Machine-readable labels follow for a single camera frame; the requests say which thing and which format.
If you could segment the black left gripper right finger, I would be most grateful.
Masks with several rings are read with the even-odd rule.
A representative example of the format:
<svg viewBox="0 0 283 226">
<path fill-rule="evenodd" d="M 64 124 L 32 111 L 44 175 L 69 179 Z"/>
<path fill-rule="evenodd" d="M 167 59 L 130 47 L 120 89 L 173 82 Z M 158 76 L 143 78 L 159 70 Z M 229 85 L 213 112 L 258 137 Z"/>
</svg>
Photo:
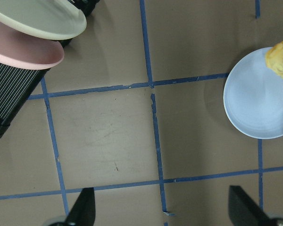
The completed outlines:
<svg viewBox="0 0 283 226">
<path fill-rule="evenodd" d="M 228 215 L 234 226 L 283 226 L 283 218 L 269 217 L 241 186 L 229 186 Z"/>
</svg>

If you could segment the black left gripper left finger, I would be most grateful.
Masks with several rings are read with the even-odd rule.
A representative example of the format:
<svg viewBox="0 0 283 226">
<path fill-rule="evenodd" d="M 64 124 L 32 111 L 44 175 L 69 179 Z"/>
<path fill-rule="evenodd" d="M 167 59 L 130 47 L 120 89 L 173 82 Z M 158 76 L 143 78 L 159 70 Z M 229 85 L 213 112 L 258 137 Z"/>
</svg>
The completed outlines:
<svg viewBox="0 0 283 226">
<path fill-rule="evenodd" d="M 95 223 L 94 188 L 83 188 L 65 218 L 45 221 L 44 226 L 93 226 Z"/>
</svg>

